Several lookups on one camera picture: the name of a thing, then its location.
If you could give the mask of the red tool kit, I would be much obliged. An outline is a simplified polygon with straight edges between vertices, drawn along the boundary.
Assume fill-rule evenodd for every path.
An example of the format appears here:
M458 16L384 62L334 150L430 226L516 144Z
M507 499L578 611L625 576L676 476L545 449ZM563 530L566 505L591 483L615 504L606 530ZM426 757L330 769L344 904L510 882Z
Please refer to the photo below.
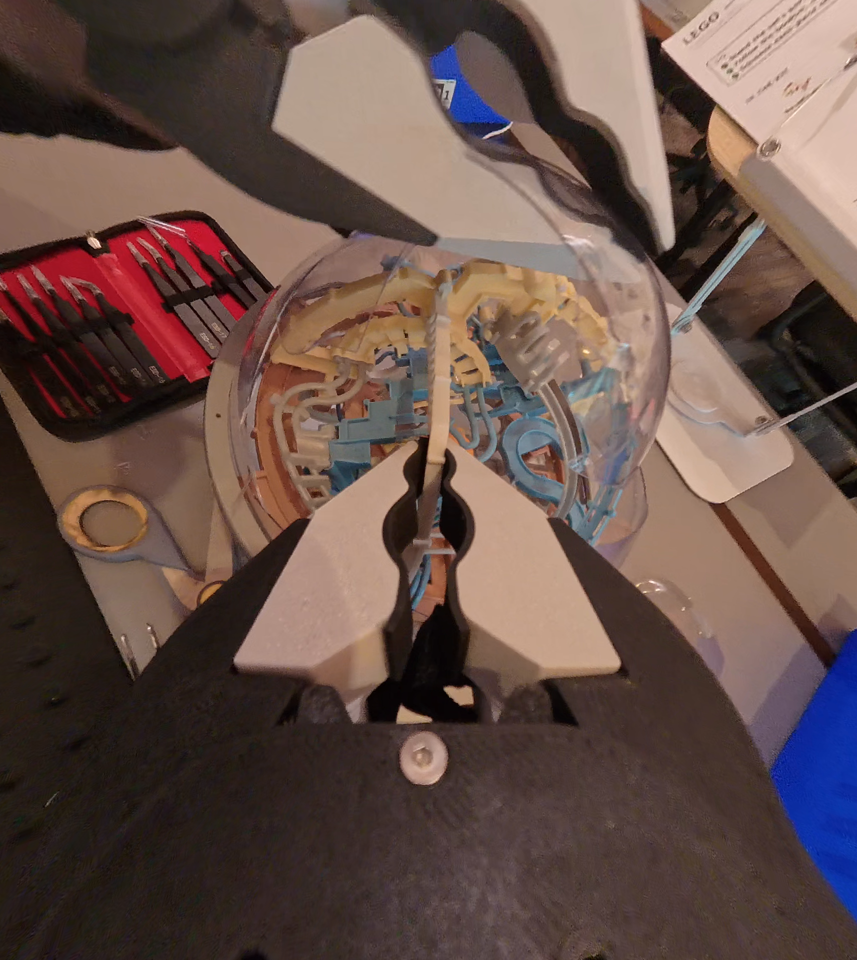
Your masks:
M274 287L199 211L0 254L0 371L49 435L81 443L200 400Z

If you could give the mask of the black perforated pad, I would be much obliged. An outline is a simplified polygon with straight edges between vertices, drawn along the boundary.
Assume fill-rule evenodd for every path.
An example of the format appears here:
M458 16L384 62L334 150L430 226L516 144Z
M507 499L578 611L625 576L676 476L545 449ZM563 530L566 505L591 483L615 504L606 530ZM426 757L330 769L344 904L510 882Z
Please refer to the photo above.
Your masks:
M0 394L0 929L131 680ZM0 946L0 958L18 952Z

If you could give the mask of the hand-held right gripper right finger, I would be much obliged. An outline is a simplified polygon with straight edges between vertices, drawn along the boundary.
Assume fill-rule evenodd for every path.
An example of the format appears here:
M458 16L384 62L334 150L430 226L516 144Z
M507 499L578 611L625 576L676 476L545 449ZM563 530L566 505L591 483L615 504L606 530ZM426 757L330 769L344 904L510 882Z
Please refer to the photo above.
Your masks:
M542 680L605 676L622 661L549 517L489 467L451 452L472 523L451 584L469 628L465 668L491 698Z

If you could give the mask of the yellow-handled scissors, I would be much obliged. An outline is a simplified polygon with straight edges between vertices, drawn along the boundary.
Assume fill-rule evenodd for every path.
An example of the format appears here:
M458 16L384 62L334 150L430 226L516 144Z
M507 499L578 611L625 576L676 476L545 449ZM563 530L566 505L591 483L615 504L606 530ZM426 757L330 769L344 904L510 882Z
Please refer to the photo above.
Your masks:
M81 557L152 566L179 604L191 612L235 572L235 548L222 512L214 505L209 514L205 562L199 568L188 560L156 507L121 486L77 490L57 511L57 525L62 539Z

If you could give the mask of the small clear dome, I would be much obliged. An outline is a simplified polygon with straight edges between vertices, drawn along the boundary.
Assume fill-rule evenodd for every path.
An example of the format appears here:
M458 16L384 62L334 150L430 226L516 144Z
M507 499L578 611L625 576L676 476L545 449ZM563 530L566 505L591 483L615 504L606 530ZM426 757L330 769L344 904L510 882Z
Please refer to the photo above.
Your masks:
M711 673L716 678L721 678L724 666L723 650L696 602L668 579L644 579L635 582L635 587L672 623L699 654Z

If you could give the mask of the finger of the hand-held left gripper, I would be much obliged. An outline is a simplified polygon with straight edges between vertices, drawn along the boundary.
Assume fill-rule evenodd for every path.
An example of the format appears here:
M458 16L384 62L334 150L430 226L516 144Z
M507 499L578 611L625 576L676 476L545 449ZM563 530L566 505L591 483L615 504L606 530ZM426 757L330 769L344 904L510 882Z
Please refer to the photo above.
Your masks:
M454 254L574 254L598 229L584 184L467 134L422 56L371 15L291 49L271 128Z
M675 215L648 45L634 1L457 2L470 86L506 119L578 148L589 184L657 256Z

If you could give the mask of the black tweezers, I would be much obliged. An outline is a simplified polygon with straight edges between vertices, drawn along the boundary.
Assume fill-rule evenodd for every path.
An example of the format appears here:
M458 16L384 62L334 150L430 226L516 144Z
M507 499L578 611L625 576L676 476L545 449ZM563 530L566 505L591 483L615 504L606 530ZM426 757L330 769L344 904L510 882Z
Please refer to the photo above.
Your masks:
M150 622L146 622L143 628L132 634L120 632L113 640L123 666L133 682L143 675L163 646L158 631Z

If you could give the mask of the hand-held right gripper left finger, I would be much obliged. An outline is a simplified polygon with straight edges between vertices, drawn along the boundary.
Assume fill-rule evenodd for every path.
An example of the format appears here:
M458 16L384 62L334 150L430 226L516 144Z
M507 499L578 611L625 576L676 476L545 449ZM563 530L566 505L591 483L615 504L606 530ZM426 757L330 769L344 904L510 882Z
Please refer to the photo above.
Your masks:
M315 511L233 665L301 679L351 702L399 682L411 654L409 572L424 443L410 440Z

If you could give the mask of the clear maze ball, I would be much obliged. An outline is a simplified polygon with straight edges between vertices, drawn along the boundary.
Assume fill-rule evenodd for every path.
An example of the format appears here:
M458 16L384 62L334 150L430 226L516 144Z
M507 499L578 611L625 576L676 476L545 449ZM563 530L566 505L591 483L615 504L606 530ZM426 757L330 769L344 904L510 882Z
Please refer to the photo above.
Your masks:
M446 439L619 566L649 511L665 298L598 222L555 221L570 274L355 234L242 316L206 395L216 502L244 558L405 442Z

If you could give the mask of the blue labelled storage bin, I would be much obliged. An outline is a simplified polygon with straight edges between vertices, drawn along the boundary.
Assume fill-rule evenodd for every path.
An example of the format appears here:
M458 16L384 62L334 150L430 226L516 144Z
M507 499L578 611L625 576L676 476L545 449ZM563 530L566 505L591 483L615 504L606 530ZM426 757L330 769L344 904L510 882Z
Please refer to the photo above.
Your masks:
M433 55L430 75L442 106L451 119L478 138L497 138L511 130L512 122L498 114L465 78L455 46Z

